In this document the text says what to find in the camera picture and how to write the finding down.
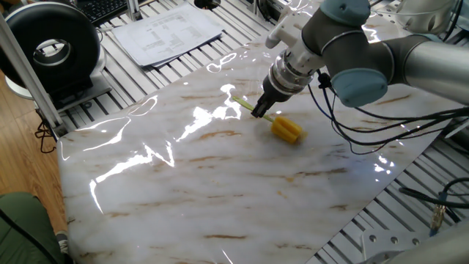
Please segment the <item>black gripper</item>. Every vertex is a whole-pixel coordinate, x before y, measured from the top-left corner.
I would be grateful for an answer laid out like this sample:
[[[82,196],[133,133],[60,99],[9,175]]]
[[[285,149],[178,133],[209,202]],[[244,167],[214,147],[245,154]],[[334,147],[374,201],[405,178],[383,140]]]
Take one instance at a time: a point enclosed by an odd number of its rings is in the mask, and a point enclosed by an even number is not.
[[[277,81],[271,81],[270,76],[264,78],[262,88],[263,94],[251,111],[251,115],[256,118],[262,118],[275,103],[285,102],[292,97],[292,94],[287,94],[281,87],[278,88]]]

